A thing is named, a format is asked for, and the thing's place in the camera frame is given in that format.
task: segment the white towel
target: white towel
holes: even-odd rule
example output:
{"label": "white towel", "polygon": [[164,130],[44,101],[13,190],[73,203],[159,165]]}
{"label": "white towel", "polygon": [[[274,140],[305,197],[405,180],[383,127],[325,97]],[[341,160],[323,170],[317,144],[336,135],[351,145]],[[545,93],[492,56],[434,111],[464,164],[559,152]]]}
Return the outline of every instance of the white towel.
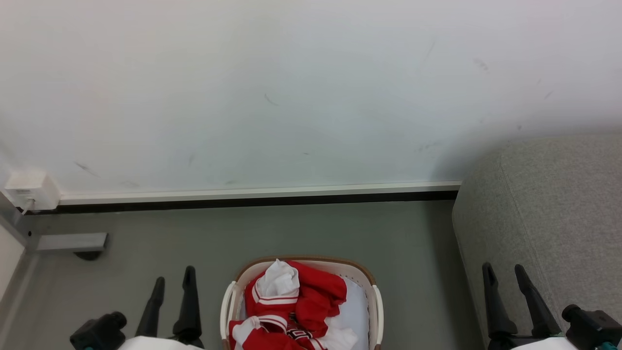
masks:
{"label": "white towel", "polygon": [[325,322],[328,325],[328,331],[323,337],[317,338],[322,347],[328,350],[352,349],[358,341],[352,328],[341,328],[340,322],[334,317],[327,317]]}
{"label": "white towel", "polygon": [[259,297],[298,296],[298,270],[277,259],[256,283]]}

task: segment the white laundry basket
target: white laundry basket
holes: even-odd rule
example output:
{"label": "white laundry basket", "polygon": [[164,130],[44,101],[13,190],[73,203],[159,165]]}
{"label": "white laundry basket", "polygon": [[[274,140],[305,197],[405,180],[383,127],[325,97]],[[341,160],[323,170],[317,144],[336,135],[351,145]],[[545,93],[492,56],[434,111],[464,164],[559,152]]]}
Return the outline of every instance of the white laundry basket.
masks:
{"label": "white laundry basket", "polygon": [[329,258],[311,255],[293,255],[266,257],[248,264],[237,279],[227,287],[223,303],[220,308],[220,338],[223,349],[231,350],[229,344],[229,321],[238,320],[244,300],[244,289],[276,260],[295,261],[317,270],[330,272],[343,278],[348,278],[362,287],[367,297],[367,312],[369,314],[369,350],[380,350],[384,331],[383,299],[376,281],[371,273],[363,266],[344,259]]}

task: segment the white cable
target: white cable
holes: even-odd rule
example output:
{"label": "white cable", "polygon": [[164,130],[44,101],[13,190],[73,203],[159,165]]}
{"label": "white cable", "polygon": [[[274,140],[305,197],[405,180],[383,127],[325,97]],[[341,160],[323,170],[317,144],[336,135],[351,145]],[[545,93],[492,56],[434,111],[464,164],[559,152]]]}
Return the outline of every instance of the white cable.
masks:
{"label": "white cable", "polygon": [[33,207],[35,206],[35,200],[34,199],[29,199],[26,202],[26,205],[22,208],[22,215],[26,215],[26,213],[28,212],[28,210],[31,210]]}

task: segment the gray fabric upholstery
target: gray fabric upholstery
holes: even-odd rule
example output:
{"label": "gray fabric upholstery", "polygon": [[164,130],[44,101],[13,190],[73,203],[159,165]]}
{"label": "gray fabric upholstery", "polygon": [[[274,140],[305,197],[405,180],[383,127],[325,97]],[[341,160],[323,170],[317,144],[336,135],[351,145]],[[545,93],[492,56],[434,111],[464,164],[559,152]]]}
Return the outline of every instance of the gray fabric upholstery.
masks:
{"label": "gray fabric upholstery", "polygon": [[622,136],[511,143],[463,182],[454,230],[486,339],[482,263],[492,263],[509,317],[531,319],[514,265],[525,267],[562,329],[569,304],[622,321]]}

